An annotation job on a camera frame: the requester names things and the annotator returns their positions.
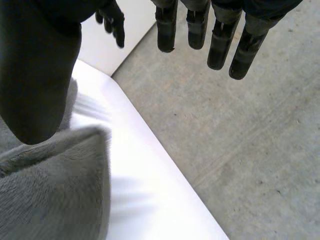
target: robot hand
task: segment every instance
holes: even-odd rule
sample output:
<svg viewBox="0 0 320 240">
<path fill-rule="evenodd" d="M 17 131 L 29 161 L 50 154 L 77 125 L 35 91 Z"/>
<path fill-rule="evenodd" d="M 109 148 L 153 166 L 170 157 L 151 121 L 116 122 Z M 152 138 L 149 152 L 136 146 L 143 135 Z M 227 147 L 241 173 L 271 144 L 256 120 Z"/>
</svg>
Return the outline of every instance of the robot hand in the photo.
<svg viewBox="0 0 320 240">
<path fill-rule="evenodd" d="M 215 14 L 207 65 L 220 70 L 226 61 L 242 11 L 245 26 L 229 68 L 231 78 L 244 78 L 269 29 L 274 27 L 302 0 L 181 0 L 188 9 L 188 42 L 201 49 L 205 42 L 210 2 Z M 165 53 L 174 50 L 178 0 L 152 0 L 156 5 L 158 48 Z"/>
<path fill-rule="evenodd" d="M 104 23 L 104 29 L 108 34 L 113 34 L 119 48 L 125 46 L 125 16 L 121 12 L 117 2 L 111 0 L 95 12 L 95 20 L 98 24 Z"/>
<path fill-rule="evenodd" d="M 124 47 L 115 0 L 0 0 L 0 116 L 25 144 L 53 136 L 81 46 L 81 22 L 97 20 Z"/>
</svg>

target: black glove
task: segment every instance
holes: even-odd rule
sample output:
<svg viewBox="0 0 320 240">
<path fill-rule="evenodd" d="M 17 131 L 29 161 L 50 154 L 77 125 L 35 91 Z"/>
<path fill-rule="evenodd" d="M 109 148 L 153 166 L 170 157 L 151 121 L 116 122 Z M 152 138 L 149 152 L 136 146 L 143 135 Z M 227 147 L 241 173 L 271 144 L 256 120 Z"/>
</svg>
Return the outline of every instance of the black glove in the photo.
<svg viewBox="0 0 320 240">
<path fill-rule="evenodd" d="M 125 16 L 121 12 L 116 0 L 109 1 L 106 5 L 95 12 L 97 23 L 104 23 L 104 29 L 107 33 L 113 34 L 116 44 L 123 48 L 125 46 Z"/>
</svg>

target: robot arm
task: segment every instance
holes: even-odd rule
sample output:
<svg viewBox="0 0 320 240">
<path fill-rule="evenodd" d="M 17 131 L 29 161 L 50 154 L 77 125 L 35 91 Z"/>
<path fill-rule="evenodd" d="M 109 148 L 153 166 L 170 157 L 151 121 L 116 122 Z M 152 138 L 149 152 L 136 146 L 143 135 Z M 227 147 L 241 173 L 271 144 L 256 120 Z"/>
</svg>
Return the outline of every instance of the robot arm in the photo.
<svg viewBox="0 0 320 240">
<path fill-rule="evenodd" d="M 55 134 L 81 22 L 96 11 L 123 47 L 124 16 L 115 0 L 0 0 L 0 116 L 21 142 L 38 144 Z"/>
</svg>

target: gray plush fabric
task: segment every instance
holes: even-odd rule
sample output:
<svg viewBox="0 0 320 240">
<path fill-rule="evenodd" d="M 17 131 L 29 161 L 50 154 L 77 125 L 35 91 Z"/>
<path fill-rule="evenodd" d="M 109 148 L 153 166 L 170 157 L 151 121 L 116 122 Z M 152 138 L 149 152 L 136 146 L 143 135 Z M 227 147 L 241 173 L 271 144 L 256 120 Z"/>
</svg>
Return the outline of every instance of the gray plush fabric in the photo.
<svg viewBox="0 0 320 240">
<path fill-rule="evenodd" d="M 22 144 L 0 118 L 0 240 L 105 240 L 110 214 L 107 134 L 69 130 L 77 83 L 58 133 Z"/>
</svg>

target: white mattress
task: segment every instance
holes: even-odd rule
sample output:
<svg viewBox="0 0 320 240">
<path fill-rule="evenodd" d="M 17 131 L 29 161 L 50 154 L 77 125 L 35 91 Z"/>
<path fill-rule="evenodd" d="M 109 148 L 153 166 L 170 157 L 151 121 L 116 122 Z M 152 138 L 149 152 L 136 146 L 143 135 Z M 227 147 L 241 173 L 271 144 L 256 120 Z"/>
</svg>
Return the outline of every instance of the white mattress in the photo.
<svg viewBox="0 0 320 240">
<path fill-rule="evenodd" d="M 79 60 L 72 76 L 71 126 L 112 129 L 107 240 L 228 239 L 117 83 Z"/>
</svg>

